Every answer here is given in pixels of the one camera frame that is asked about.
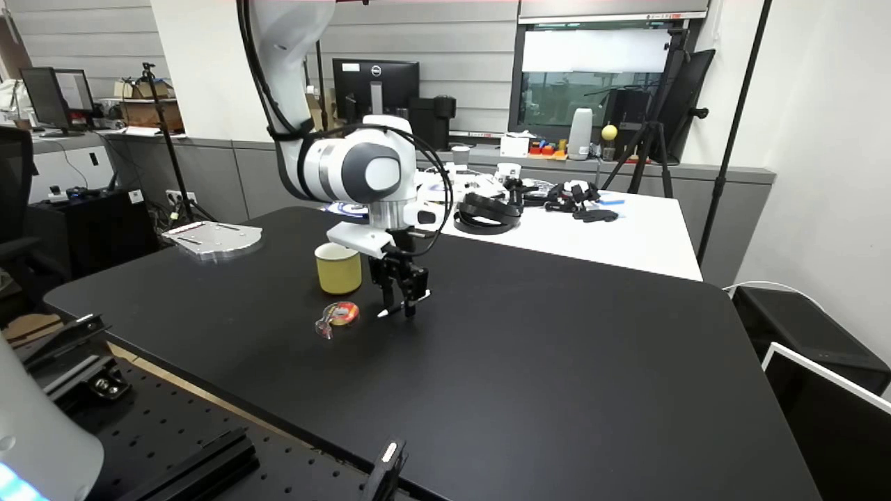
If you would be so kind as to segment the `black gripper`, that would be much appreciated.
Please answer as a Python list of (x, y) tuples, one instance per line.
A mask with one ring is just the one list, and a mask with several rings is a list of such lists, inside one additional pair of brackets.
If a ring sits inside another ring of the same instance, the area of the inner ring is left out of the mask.
[(414, 261), (414, 236), (393, 232), (393, 246), (381, 260), (370, 260), (370, 278), (381, 287), (381, 311), (393, 308), (396, 289), (404, 292), (404, 318), (414, 318), (414, 296), (428, 289), (428, 271)]

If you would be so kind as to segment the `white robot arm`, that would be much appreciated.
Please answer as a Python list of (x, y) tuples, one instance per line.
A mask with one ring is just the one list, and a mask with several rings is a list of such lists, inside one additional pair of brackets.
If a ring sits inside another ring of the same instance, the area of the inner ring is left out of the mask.
[(425, 216), (414, 191), (411, 125), (393, 115), (365, 115), (337, 133), (311, 122), (303, 61), (335, 12), (337, 0), (236, 0), (243, 54), (285, 190), (300, 200), (361, 205), (361, 222), (342, 221), (325, 236), (370, 261), (381, 318), (411, 318), (428, 299), (428, 271), (411, 246)]

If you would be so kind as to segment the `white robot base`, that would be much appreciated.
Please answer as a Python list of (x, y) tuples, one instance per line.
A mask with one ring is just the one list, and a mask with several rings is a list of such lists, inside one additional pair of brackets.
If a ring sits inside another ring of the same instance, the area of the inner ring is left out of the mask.
[(70, 420), (0, 339), (0, 501), (86, 501), (102, 446)]

